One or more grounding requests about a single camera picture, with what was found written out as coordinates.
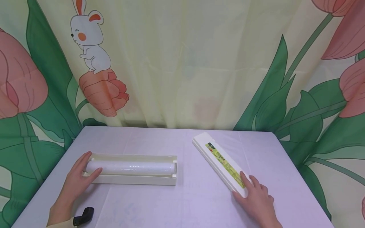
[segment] black phone holder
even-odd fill
[[[92,220],[92,216],[94,215],[94,208],[88,207],[85,208],[83,214],[81,216],[77,216],[73,218],[72,224],[77,227]]]

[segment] yellow label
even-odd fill
[[[210,152],[214,155],[214,157],[223,165],[223,167],[228,171],[228,173],[237,181],[237,183],[242,187],[245,188],[241,180],[241,176],[239,173],[224,159],[224,157],[218,152],[218,150],[211,144],[208,143],[205,145]]]

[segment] printed curtain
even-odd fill
[[[364,49],[364,0],[0,0],[0,227],[87,125],[273,132],[364,227]]]

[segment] plastic wrap roll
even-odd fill
[[[91,174],[102,167],[101,174],[120,175],[172,175],[175,173],[175,163],[167,162],[125,162],[125,161],[90,161],[86,172]]]

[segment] table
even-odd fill
[[[177,155],[176,186],[91,185],[74,205],[76,216],[95,208],[87,228],[257,227],[192,144],[206,130],[85,127],[37,191],[13,228],[45,227],[68,171],[84,152]],[[266,185],[283,227],[333,228],[271,132],[206,131]]]

